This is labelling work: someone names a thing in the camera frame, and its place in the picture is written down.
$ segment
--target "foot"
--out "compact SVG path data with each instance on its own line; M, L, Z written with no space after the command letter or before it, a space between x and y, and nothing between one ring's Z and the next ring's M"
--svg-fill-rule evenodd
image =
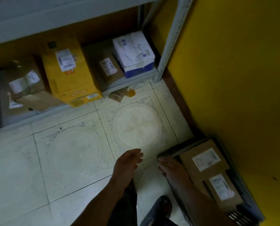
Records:
M165 218L169 218L172 212L172 204L169 198L162 195L154 203L140 226L149 226L156 224L158 221L163 221Z

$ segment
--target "tiled floor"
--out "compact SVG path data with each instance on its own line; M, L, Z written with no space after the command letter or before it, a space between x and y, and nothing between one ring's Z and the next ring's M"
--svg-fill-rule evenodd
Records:
M133 148L145 159L135 172L138 222L167 194L171 219L186 225L155 156L192 133L163 80L131 88L121 103L106 97L0 133L0 225L69 226Z

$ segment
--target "dark pants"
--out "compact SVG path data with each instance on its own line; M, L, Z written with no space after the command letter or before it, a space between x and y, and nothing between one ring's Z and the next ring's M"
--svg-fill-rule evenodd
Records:
M124 192L115 205L107 226L137 226L137 194L131 190ZM152 226L177 226L168 218L162 218Z

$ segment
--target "white and blue box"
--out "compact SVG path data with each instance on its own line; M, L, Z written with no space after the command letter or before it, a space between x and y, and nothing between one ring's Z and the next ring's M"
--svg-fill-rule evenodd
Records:
M115 38L113 44L126 78L153 69L155 55L142 31Z

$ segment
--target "shelf post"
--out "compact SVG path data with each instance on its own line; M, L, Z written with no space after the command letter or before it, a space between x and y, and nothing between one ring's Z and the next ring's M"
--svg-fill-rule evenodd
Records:
M176 9L176 14L172 21L168 37L164 46L164 50L161 55L160 63L158 66L158 74L154 77L153 82L157 83L161 80L163 72L168 63L169 57L172 53L172 50L176 44L178 36L180 34L181 28L184 24L185 18L189 11L189 8L193 0L178 0L178 6Z

